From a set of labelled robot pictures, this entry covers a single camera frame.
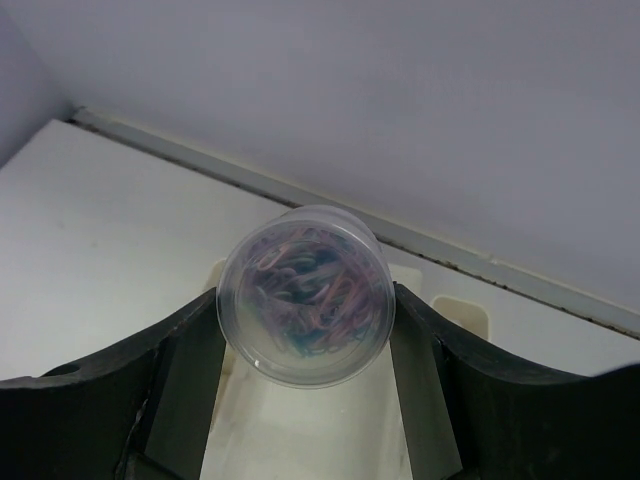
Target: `container lid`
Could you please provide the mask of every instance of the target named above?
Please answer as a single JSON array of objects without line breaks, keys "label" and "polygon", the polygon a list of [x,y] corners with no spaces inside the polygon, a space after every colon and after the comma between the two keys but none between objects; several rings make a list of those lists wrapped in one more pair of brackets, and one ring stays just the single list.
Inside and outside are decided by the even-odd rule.
[{"label": "container lid", "polygon": [[373,233],[348,212],[292,210],[245,238],[218,287],[229,344],[277,383],[323,387],[362,371],[391,334],[393,283]]}]

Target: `table surface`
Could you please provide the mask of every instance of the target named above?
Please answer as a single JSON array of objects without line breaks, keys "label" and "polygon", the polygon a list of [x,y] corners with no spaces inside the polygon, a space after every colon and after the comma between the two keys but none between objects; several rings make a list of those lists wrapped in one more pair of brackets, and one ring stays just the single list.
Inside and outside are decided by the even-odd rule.
[{"label": "table surface", "polygon": [[[196,297],[215,262],[287,208],[52,121],[0,170],[0,379],[41,375]],[[640,342],[426,260],[421,296],[481,305],[491,341],[595,374],[640,362]]]}]

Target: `gray wall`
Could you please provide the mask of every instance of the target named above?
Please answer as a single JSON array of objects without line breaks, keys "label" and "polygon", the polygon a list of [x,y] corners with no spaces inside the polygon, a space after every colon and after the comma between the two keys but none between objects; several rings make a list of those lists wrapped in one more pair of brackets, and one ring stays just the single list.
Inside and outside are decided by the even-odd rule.
[{"label": "gray wall", "polygon": [[71,105],[0,6],[0,166]]},{"label": "gray wall", "polygon": [[0,0],[76,104],[640,310],[640,2]]}]

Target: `transparent round container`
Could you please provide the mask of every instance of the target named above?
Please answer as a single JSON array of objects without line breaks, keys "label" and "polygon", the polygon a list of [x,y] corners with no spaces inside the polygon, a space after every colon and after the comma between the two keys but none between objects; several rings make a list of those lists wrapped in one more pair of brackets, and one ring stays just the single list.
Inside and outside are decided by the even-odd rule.
[{"label": "transparent round container", "polygon": [[291,210],[246,237],[227,259],[217,303],[234,350],[271,380],[302,388],[364,370],[395,314],[375,236],[328,206]]}]

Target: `clear plastic jar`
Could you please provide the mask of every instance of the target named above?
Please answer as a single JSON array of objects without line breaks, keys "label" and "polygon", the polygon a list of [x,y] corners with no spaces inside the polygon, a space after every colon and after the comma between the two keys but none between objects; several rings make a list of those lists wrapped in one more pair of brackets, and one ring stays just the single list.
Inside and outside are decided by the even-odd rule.
[{"label": "clear plastic jar", "polygon": [[271,380],[335,385],[391,335],[395,296],[375,236],[348,212],[301,207],[246,237],[225,265],[218,316],[227,342]]}]

